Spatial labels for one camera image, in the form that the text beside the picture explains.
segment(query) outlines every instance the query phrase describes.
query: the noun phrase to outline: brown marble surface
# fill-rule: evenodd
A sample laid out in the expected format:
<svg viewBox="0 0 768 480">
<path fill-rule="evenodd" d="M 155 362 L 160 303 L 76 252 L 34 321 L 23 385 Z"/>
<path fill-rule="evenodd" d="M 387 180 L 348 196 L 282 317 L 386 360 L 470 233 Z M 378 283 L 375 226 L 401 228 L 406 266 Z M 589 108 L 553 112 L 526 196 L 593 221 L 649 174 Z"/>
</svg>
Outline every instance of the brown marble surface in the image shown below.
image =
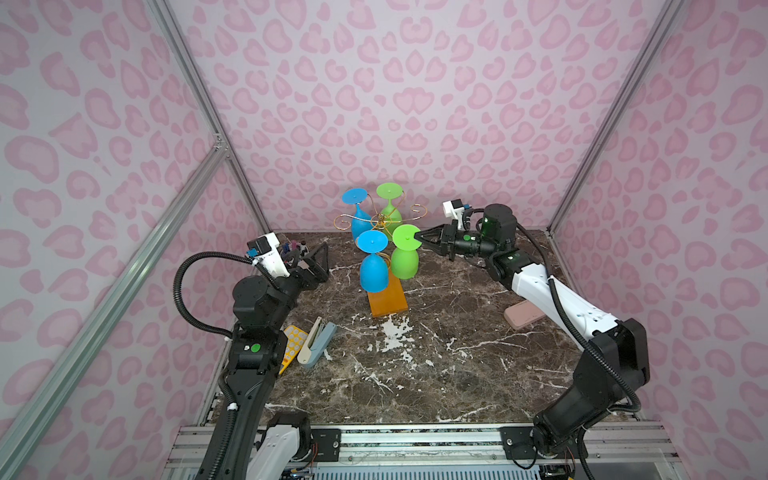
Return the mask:
<svg viewBox="0 0 768 480">
<path fill-rule="evenodd" d="M 551 254 L 543 232 L 534 234 Z M 402 281 L 409 310 L 373 319 L 359 285 L 365 254 L 351 234 L 280 238 L 327 242 L 331 265 L 329 281 L 302 293 L 285 325 L 309 332 L 320 316 L 339 328 L 313 369 L 294 361 L 282 374 L 266 416 L 302 409 L 316 425 L 527 422 L 570 385 L 576 346 L 546 319 L 515 332 L 503 312 L 522 299 L 468 260 L 420 250 L 419 272 Z M 535 254 L 519 235 L 518 245 Z"/>
</svg>

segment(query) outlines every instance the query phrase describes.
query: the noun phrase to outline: gold wire rack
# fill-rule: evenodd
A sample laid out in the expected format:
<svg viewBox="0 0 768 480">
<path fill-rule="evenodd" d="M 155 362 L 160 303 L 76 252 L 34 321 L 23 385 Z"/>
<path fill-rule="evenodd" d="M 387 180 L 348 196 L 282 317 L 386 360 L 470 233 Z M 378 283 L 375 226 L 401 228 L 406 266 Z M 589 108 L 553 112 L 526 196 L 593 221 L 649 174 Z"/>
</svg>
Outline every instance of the gold wire rack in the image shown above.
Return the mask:
<svg viewBox="0 0 768 480">
<path fill-rule="evenodd" d="M 360 220 L 361 222 L 368 222 L 368 223 L 370 223 L 371 224 L 371 228 L 373 230 L 384 230 L 389 225 L 391 225 L 392 223 L 413 222 L 414 220 L 418 220 L 420 218 L 425 217 L 426 214 L 428 213 L 427 207 L 425 207 L 424 205 L 413 204 L 413 205 L 411 205 L 411 211 L 413 213 L 415 213 L 415 214 L 418 214 L 417 217 L 407 218 L 407 219 L 403 218 L 402 220 L 392 220 L 392 218 L 391 218 L 392 212 L 394 212 L 394 210 L 399 209 L 400 205 L 402 205 L 402 202 L 406 199 L 405 192 L 403 192 L 403 194 L 400 195 L 400 201 L 397 203 L 397 205 L 395 205 L 395 207 L 392 210 L 392 212 L 390 212 L 389 214 L 386 214 L 386 215 L 385 214 L 381 214 L 378 211 L 378 209 L 376 209 L 376 203 L 373 201 L 373 197 L 371 197 L 371 194 L 367 194 L 367 197 L 371 200 L 371 205 L 373 206 L 373 211 L 375 212 L 371 216 L 370 220 L 367 219 L 367 218 L 355 217 L 354 215 L 350 215 L 350 214 L 340 214 L 339 216 L 337 216 L 336 218 L 333 219 L 333 226 L 337 230 L 341 230 L 341 231 L 349 230 L 350 228 L 352 228 L 352 222 L 349 221 L 349 220 L 346 220 L 346 219 L 347 218 L 351 218 L 353 220 Z M 339 225 L 336 224 L 336 222 L 338 222 L 338 223 L 340 223 L 342 225 L 345 224 L 346 226 L 345 227 L 340 227 Z"/>
</svg>

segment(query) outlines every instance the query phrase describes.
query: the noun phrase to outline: pink leopard print wall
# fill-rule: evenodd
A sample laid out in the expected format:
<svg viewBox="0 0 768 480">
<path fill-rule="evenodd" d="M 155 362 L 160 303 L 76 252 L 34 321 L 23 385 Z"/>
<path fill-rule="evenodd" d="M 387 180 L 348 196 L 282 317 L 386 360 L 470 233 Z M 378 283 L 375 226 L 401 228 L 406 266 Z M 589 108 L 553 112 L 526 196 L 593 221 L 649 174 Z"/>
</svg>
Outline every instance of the pink leopard print wall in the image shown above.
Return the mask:
<svg viewBox="0 0 768 480">
<path fill-rule="evenodd" d="M 764 479 L 765 2 L 693 2 L 558 233 L 579 287 L 647 328 L 644 410 L 692 480 Z"/>
<path fill-rule="evenodd" d="M 147 13 L 0 5 L 0 435 L 210 150 Z"/>
<path fill-rule="evenodd" d="M 547 225 L 663 2 L 171 3 L 270 226 L 328 230 L 390 180 Z"/>
<path fill-rule="evenodd" d="M 20 479 L 159 476 L 179 427 L 194 424 L 204 407 L 224 344 L 222 336 L 192 328 L 176 311 L 176 269 L 204 250 L 244 253 L 256 235 L 234 177 L 222 166 Z M 232 288 L 249 272 L 242 263 L 195 263 L 182 290 L 190 311 L 231 328 Z"/>
</svg>

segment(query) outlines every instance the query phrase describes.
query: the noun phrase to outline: pink phone case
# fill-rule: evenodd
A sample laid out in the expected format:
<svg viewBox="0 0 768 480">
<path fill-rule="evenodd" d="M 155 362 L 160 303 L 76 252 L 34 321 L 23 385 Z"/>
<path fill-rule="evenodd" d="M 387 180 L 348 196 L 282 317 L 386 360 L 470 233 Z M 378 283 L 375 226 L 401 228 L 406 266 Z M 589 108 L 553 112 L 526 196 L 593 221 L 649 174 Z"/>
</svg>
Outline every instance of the pink phone case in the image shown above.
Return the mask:
<svg viewBox="0 0 768 480">
<path fill-rule="evenodd" d="M 544 312 L 527 300 L 516 303 L 504 310 L 504 319 L 507 320 L 509 325 L 515 330 L 521 329 L 529 323 L 533 323 L 545 316 Z"/>
</svg>

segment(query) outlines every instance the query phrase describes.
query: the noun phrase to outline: blue wine glass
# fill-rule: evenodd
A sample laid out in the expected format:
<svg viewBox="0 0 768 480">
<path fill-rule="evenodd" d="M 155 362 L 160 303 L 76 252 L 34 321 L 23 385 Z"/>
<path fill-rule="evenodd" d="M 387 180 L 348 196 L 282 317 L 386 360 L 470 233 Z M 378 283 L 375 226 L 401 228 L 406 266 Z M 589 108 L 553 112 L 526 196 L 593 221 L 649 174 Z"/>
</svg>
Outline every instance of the blue wine glass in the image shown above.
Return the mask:
<svg viewBox="0 0 768 480">
<path fill-rule="evenodd" d="M 371 216 L 360 208 L 360 204 L 368 197 L 368 192 L 364 188 L 353 188 L 341 196 L 341 201 L 347 205 L 355 205 L 355 217 L 352 219 L 352 238 L 357 240 L 362 232 L 367 232 L 373 228 Z"/>
<path fill-rule="evenodd" d="M 389 268 L 378 252 L 384 250 L 389 241 L 378 230 L 368 230 L 357 238 L 357 247 L 370 253 L 360 265 L 360 286 L 368 293 L 378 293 L 389 286 Z"/>
</svg>

